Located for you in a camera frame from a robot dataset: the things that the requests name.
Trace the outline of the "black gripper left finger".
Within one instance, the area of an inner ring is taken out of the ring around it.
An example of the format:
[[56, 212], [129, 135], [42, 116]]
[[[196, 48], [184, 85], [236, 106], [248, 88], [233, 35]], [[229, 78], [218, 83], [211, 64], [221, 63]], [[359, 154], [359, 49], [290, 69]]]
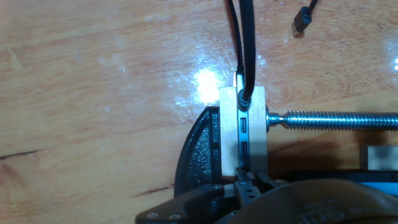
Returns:
[[136, 224], [225, 224], [260, 196], [251, 173], [237, 170], [232, 184], [205, 184], [138, 214]]

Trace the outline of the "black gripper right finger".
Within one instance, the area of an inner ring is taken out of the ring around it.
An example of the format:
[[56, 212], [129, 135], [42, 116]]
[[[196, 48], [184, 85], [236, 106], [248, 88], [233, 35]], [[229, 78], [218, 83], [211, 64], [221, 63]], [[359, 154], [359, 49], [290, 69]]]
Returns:
[[286, 184], [282, 179], [271, 179], [263, 170], [256, 171], [255, 177], [257, 180], [257, 187], [261, 193], [268, 192]]

